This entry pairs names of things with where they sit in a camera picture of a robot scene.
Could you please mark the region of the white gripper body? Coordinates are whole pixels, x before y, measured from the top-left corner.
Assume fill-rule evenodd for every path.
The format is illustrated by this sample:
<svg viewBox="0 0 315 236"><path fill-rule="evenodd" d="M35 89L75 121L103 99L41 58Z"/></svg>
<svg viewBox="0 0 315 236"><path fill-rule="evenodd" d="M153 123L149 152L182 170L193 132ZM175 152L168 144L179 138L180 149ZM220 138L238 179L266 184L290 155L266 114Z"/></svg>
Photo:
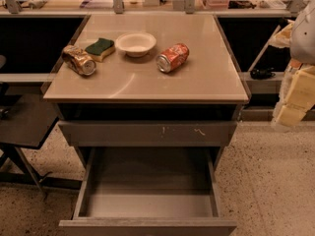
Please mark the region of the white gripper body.
<svg viewBox="0 0 315 236"><path fill-rule="evenodd" d="M315 64L315 0L307 4L293 24L290 55L301 63Z"/></svg>

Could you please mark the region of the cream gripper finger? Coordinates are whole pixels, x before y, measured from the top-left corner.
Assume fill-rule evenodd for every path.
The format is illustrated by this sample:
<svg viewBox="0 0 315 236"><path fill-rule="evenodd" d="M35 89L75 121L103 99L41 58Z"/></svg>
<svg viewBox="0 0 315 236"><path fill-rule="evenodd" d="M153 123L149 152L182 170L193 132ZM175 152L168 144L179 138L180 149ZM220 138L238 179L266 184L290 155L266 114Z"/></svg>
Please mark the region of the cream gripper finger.
<svg viewBox="0 0 315 236"><path fill-rule="evenodd" d="M283 76L272 127L276 131L289 131L296 126L315 105L315 67L288 67Z"/></svg>

